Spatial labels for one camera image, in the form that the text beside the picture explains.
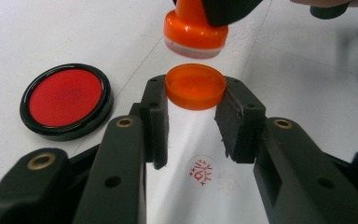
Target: red ink pad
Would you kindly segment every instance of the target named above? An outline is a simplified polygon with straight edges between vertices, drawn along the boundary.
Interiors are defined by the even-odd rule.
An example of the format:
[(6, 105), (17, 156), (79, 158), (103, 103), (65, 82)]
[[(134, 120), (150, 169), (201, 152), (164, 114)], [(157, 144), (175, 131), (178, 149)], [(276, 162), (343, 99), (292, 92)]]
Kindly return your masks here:
[(24, 124), (46, 138), (67, 141), (95, 130), (110, 114), (113, 93), (99, 69), (80, 63), (54, 67), (22, 96)]

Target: orange lid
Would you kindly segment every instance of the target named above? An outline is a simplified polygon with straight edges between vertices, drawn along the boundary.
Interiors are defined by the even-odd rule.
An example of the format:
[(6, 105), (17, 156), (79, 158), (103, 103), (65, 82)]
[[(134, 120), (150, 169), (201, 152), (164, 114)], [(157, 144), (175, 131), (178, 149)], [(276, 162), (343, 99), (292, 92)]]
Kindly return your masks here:
[(190, 110), (218, 105), (226, 89), (226, 80), (216, 69), (197, 63), (174, 67), (165, 77), (168, 98)]

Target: orange cap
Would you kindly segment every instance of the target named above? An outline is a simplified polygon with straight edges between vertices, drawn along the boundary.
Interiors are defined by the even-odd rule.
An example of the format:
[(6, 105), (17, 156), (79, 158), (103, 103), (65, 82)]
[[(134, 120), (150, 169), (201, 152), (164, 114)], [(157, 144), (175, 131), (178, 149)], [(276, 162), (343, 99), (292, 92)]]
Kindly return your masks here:
[(174, 67), (165, 77), (168, 98), (190, 110), (214, 107), (222, 100), (226, 79), (214, 68), (197, 63)]
[(168, 48), (185, 56), (211, 58), (225, 46), (228, 26), (212, 27), (201, 0), (177, 0), (167, 14), (164, 35)]

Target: white table surface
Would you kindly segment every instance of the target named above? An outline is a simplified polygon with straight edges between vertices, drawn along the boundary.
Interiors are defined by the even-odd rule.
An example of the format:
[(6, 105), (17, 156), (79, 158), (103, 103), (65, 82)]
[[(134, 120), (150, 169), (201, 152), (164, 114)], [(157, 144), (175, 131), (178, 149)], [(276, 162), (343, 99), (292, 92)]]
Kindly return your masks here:
[[(21, 122), (21, 97), (44, 71), (65, 63), (101, 69), (115, 95), (112, 118), (140, 102), (145, 83), (183, 63), (203, 63), (240, 78), (268, 117), (298, 122), (316, 144), (345, 161), (358, 150), (358, 8), (331, 21), (289, 0), (265, 0), (230, 25), (227, 45), (209, 60), (176, 55), (164, 45), (171, 0), (0, 1), (0, 179), (23, 155), (59, 147), (74, 156), (101, 142), (106, 123), (69, 142), (52, 142)], [(148, 223), (268, 223), (253, 165), (226, 159), (214, 108), (169, 103), (169, 161), (147, 166)], [(205, 187), (189, 177), (209, 160)]]

